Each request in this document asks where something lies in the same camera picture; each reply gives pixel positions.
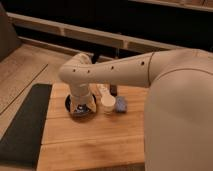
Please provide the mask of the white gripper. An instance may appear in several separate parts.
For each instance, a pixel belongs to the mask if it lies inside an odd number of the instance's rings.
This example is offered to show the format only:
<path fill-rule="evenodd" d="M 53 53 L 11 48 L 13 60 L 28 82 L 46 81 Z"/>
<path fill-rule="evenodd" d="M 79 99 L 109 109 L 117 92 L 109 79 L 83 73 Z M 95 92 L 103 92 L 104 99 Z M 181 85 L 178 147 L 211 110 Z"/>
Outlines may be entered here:
<path fill-rule="evenodd" d="M 71 102 L 77 106 L 78 104 L 87 104 L 90 102 L 90 100 L 92 99 L 92 93 L 88 93 L 85 96 L 74 96 L 74 95 L 70 95 L 71 96 Z"/>

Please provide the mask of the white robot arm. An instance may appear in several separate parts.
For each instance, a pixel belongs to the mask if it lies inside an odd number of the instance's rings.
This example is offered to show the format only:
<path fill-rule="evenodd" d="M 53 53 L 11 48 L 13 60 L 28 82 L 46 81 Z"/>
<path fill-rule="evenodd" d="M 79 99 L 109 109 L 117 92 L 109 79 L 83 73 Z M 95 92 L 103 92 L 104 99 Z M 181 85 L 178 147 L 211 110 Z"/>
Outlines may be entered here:
<path fill-rule="evenodd" d="M 213 171 L 213 53 L 151 52 L 93 64 L 83 54 L 61 66 L 71 99 L 86 104 L 90 83 L 147 87 L 146 171 Z"/>

